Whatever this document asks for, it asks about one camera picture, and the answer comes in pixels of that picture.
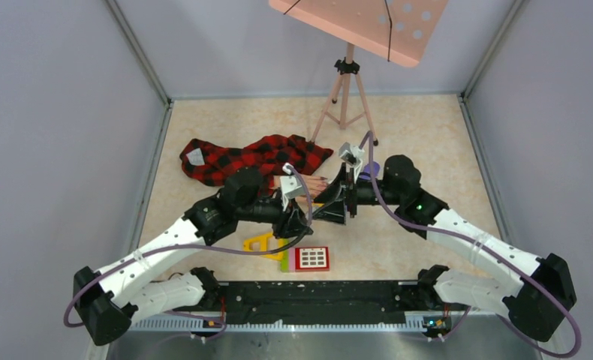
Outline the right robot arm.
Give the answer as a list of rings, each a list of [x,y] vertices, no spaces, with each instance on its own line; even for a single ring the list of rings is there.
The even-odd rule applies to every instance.
[[[354,178],[342,166],[317,203],[336,200],[341,221],[358,206],[395,206],[396,221],[410,233],[452,250],[485,271],[478,277],[434,265],[419,273],[418,298],[428,309],[457,303],[491,311],[519,332],[547,342],[576,304],[567,262],[555,253],[538,256],[481,230],[445,201],[422,189],[421,173],[404,155],[387,158],[382,177],[370,182]]]

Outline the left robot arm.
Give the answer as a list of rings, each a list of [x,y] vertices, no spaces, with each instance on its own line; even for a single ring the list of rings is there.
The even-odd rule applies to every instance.
[[[108,345],[151,315],[196,305],[216,306],[218,282],[199,268],[176,280],[158,276],[198,251],[221,251],[216,242],[236,231],[241,221],[272,225],[275,237],[292,238],[295,245],[312,234],[313,209],[304,213],[296,198],[312,198],[301,174],[286,163],[275,196],[261,193],[263,177],[256,167],[245,167],[227,178],[214,195],[197,201],[162,234],[142,247],[98,269],[86,266],[74,275],[74,294],[65,326],[84,327],[96,346]]]

